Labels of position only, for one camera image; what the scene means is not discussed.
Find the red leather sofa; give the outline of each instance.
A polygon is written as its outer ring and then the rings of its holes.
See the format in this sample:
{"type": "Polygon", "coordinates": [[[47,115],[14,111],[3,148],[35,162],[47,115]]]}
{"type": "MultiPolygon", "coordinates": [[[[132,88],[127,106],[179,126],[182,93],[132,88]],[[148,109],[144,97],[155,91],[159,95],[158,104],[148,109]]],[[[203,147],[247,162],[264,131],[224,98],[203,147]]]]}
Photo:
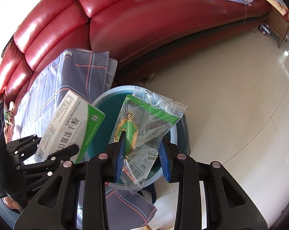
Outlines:
{"type": "Polygon", "coordinates": [[[0,65],[0,98],[20,102],[63,50],[110,51],[116,81],[131,84],[174,61],[260,25],[271,9],[223,0],[42,0],[0,65]]]}

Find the plastic wrapper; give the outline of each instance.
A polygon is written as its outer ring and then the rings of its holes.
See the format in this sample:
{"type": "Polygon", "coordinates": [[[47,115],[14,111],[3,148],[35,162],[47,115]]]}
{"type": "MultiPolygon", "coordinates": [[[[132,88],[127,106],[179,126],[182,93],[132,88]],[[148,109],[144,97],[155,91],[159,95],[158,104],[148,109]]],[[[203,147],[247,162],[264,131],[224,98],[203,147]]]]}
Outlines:
{"type": "Polygon", "coordinates": [[[121,179],[131,193],[142,189],[158,156],[164,135],[182,118],[187,106],[136,87],[120,110],[110,143],[126,131],[121,179]]]}

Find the green stripe on box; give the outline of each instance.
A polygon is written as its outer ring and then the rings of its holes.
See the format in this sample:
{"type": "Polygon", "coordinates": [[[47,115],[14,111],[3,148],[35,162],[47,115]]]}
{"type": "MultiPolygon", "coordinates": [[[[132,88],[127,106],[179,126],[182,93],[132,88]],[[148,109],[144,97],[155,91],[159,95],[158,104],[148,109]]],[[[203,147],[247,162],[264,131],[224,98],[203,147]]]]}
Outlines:
{"type": "Polygon", "coordinates": [[[154,115],[155,117],[158,117],[159,119],[162,119],[162,120],[169,122],[173,125],[176,124],[176,122],[178,122],[180,120],[180,117],[169,114],[169,113],[163,111],[162,109],[157,108],[156,106],[153,106],[149,103],[146,103],[146,102],[142,101],[141,99],[136,98],[132,94],[128,94],[126,97],[128,98],[128,100],[141,106],[145,111],[147,111],[151,115],[154,115]]]}
{"type": "Polygon", "coordinates": [[[79,163],[82,160],[85,152],[88,149],[89,144],[91,143],[93,137],[97,133],[104,118],[105,118],[105,114],[102,111],[88,104],[88,117],[87,117],[86,132],[85,132],[81,150],[76,159],[76,163],[79,163]]]}

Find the blue gripper pad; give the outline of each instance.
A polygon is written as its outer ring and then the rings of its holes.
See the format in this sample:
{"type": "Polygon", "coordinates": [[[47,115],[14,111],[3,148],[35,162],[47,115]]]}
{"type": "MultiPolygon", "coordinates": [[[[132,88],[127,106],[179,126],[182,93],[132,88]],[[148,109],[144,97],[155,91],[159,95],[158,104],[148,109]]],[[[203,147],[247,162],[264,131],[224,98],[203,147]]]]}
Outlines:
{"type": "Polygon", "coordinates": [[[119,181],[124,164],[124,150],[125,150],[125,141],[119,141],[120,151],[117,158],[116,170],[115,170],[115,181],[119,181]]]}
{"type": "Polygon", "coordinates": [[[166,181],[169,182],[171,178],[170,165],[169,165],[168,155],[165,149],[164,141],[161,142],[158,153],[159,153],[160,164],[163,169],[163,176],[166,178],[166,181]]]}

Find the cardboard box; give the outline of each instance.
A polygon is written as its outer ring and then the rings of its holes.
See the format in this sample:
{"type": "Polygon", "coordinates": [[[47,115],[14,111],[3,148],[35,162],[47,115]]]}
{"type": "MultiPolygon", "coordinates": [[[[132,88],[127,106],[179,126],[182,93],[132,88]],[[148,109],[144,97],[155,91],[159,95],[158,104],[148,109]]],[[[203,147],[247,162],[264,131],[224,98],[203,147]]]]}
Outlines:
{"type": "Polygon", "coordinates": [[[104,118],[102,111],[68,91],[41,138],[35,162],[43,162],[50,154],[72,144],[78,145],[80,151],[70,160],[80,162],[104,118]]]}

